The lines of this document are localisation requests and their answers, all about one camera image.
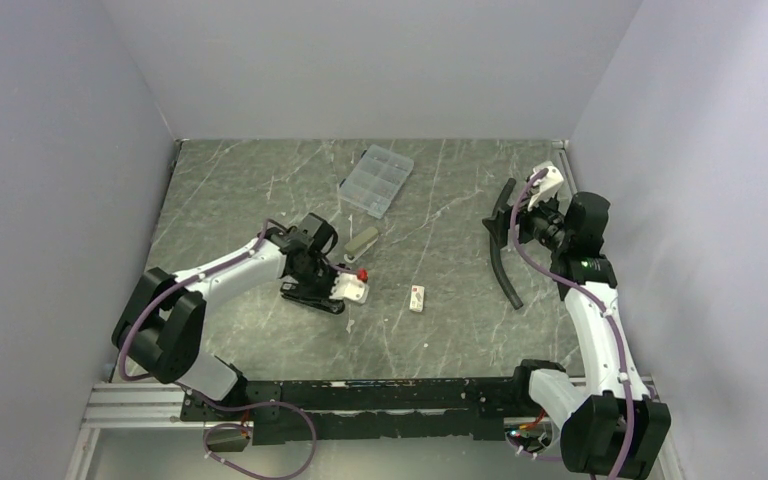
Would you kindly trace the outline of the white staple box sleeve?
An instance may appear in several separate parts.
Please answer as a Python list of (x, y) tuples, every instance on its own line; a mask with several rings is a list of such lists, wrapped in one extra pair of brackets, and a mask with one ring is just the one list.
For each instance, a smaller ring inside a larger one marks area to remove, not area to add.
[(424, 310), (425, 288), (419, 285), (412, 285), (410, 289), (409, 310), (420, 313)]

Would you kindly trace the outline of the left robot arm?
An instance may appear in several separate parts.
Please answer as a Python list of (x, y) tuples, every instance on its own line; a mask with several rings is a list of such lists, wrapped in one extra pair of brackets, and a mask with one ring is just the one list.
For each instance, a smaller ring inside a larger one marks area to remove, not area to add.
[(265, 219), (248, 243), (213, 261), (175, 273), (145, 271), (111, 335), (120, 377), (181, 386), (220, 419), (238, 417), (249, 401), (248, 380), (234, 365), (202, 351), (210, 310), (274, 282), (281, 284), (283, 299), (333, 315), (348, 301), (364, 302), (367, 272), (328, 258), (337, 240), (334, 227), (313, 213), (290, 227)]

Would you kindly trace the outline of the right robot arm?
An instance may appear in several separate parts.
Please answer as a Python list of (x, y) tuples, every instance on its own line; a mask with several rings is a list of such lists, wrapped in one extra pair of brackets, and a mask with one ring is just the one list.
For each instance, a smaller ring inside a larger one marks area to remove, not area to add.
[(493, 274), (514, 309), (524, 302), (501, 259), (508, 245), (522, 251), (529, 242), (546, 248), (548, 268), (530, 256), (524, 261), (552, 280), (573, 321), (584, 365), (583, 386), (564, 368), (543, 360), (525, 360), (510, 388), (510, 401), (524, 415), (540, 408), (558, 428), (560, 459), (571, 472), (607, 479), (649, 477), (671, 426), (666, 404), (655, 400), (634, 364), (622, 329), (618, 281), (603, 254), (610, 203), (578, 192), (560, 209), (561, 183), (538, 172), (516, 201), (509, 200), (513, 178), (482, 221), (489, 233)]

